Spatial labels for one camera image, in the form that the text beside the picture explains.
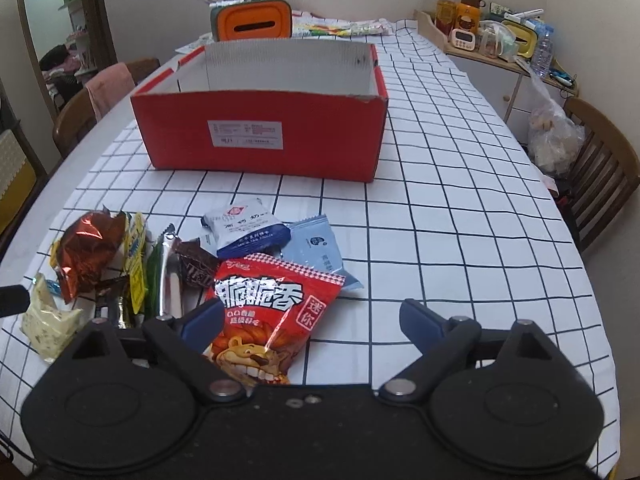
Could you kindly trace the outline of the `pale yellow snack bag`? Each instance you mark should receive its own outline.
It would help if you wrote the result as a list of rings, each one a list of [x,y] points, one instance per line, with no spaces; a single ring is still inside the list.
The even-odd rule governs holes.
[[[80,330],[80,309],[60,310],[47,285],[37,273],[32,281],[30,304],[23,314],[21,331],[43,361],[52,363]]]

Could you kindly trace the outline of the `shiny red foil bag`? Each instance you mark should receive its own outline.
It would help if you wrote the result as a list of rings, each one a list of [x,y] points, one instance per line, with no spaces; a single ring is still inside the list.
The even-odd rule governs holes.
[[[50,266],[66,304],[88,294],[101,281],[124,240],[127,215],[106,208],[86,212],[53,244]]]

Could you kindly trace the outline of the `red lion snack bag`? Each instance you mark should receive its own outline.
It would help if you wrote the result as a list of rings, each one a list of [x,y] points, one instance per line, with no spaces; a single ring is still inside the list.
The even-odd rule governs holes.
[[[224,260],[209,296],[224,306],[204,356],[247,385],[287,385],[288,370],[345,283],[344,276],[266,254]]]

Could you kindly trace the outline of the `light blue snack packet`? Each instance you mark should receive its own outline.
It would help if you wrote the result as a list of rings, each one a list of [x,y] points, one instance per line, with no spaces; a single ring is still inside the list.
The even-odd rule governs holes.
[[[325,214],[290,223],[291,239],[281,248],[283,260],[309,266],[314,270],[341,275],[345,292],[362,284],[344,267],[340,248]]]

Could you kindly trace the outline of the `black silver snack packet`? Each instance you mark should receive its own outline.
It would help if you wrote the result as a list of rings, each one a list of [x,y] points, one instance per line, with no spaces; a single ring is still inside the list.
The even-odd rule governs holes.
[[[136,327],[127,275],[96,284],[96,317],[105,318],[121,330]]]

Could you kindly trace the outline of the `dark brown snack packet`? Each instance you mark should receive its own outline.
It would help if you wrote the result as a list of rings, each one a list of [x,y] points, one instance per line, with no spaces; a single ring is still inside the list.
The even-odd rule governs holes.
[[[198,240],[183,240],[176,248],[184,284],[192,287],[214,286],[220,261],[205,250]]]

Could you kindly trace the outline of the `yellow minion snack pack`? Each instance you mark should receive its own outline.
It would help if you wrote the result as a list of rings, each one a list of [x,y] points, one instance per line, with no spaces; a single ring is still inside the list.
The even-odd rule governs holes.
[[[144,270],[146,229],[141,212],[127,217],[124,246],[124,271],[129,278],[132,312],[139,314],[143,310],[146,294]]]

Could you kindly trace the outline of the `white black checked tablecloth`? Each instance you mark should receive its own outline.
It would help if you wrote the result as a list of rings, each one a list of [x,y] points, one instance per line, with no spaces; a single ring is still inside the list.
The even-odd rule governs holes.
[[[401,301],[488,328],[532,320],[600,398],[599,474],[620,458],[611,346],[570,232],[506,124],[413,22],[375,40],[388,112],[369,183],[280,174],[158,170],[122,102],[64,162],[1,263],[6,284],[50,275],[49,250],[89,210],[140,212],[151,236],[203,233],[214,208],[257,198],[280,220],[328,218],[359,287],[316,326],[288,373],[296,384],[382,385],[416,359]]]

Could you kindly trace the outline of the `pink towel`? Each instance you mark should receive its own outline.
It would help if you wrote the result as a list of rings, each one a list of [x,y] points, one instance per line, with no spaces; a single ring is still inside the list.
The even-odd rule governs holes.
[[[90,79],[87,89],[94,116],[99,122],[127,94],[134,90],[134,78],[125,63],[116,63]]]

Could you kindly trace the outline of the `red cardboard box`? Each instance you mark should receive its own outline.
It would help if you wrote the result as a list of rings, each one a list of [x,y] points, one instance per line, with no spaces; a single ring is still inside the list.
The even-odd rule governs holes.
[[[157,169],[369,183],[388,94],[373,44],[256,39],[196,49],[131,105]]]

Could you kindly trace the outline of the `clear water bottle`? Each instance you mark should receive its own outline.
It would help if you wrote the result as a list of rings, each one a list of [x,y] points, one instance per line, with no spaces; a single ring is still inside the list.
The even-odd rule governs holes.
[[[537,27],[538,39],[530,61],[530,68],[541,79],[548,76],[553,60],[553,33],[554,28],[548,24],[541,24]]]

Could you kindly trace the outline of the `white kitchen timer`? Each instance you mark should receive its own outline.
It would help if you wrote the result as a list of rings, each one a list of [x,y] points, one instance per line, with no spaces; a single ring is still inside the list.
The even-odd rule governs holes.
[[[450,44],[466,52],[473,52],[476,46],[476,37],[472,32],[461,28],[454,28],[449,36]]]

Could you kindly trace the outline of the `brown lidded jar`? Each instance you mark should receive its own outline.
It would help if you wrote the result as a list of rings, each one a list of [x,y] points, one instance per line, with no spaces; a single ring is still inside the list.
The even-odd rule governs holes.
[[[476,35],[485,6],[484,0],[460,0],[457,5],[454,27]]]

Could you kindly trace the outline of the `orange green tissue box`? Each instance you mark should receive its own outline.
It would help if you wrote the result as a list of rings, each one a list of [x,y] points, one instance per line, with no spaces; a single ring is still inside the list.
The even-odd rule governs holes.
[[[209,10],[215,41],[293,35],[292,8],[285,0],[220,0],[211,3]]]

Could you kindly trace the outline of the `colourful folded cloth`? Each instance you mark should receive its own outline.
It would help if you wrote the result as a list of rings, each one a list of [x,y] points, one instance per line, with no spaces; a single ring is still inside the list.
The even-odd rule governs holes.
[[[320,18],[309,12],[293,11],[292,36],[352,38],[363,36],[388,36],[394,28],[385,18],[367,21],[339,20],[338,18]]]

